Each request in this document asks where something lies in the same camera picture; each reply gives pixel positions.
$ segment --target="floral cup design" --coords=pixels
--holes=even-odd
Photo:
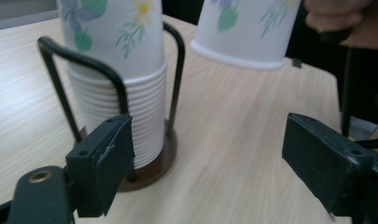
[[[79,52],[87,52],[91,49],[92,39],[88,35],[89,26],[85,23],[101,18],[106,11],[107,0],[60,0],[62,20],[68,22],[75,31],[75,43]]]
[[[259,22],[263,22],[261,37],[264,37],[269,31],[280,25],[287,16],[287,13],[296,6],[297,1],[298,0],[276,0],[273,2],[259,20]]]
[[[233,3],[233,0],[211,0],[211,4],[218,4],[221,11],[217,29],[220,32],[229,31],[238,20],[238,3]]]
[[[133,20],[126,22],[119,31],[116,46],[122,45],[126,59],[137,43],[142,41],[146,26],[152,23],[150,11],[154,10],[153,0],[130,0],[133,4]]]

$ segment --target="yellow flower print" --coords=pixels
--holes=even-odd
[[[133,19],[136,20],[137,25],[150,25],[152,19],[149,13],[155,9],[153,0],[131,0],[131,3],[134,5]]]

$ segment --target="metal screw hole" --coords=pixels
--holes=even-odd
[[[49,171],[49,170],[40,171],[40,172],[37,172],[37,173],[31,175],[31,177],[29,177],[28,181],[29,181],[29,183],[32,183],[32,184],[40,183],[40,182],[43,182],[43,181],[49,179],[51,176],[52,176],[52,171]]]

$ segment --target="finger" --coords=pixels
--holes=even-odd
[[[358,25],[362,21],[360,13],[343,16],[323,16],[310,12],[305,19],[306,24],[321,32],[339,31]]]
[[[308,11],[316,14],[338,16],[360,11],[367,7],[372,0],[305,0]]]

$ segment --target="green leaf print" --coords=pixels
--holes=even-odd
[[[98,17],[106,12],[106,3],[107,0],[81,0],[81,5],[94,11]]]
[[[219,31],[228,31],[234,26],[238,19],[238,13],[235,8],[225,8],[218,18],[217,28]]]
[[[75,42],[78,51],[87,52],[91,49],[92,40],[89,35],[87,35],[87,30],[82,32],[80,30],[75,33]]]

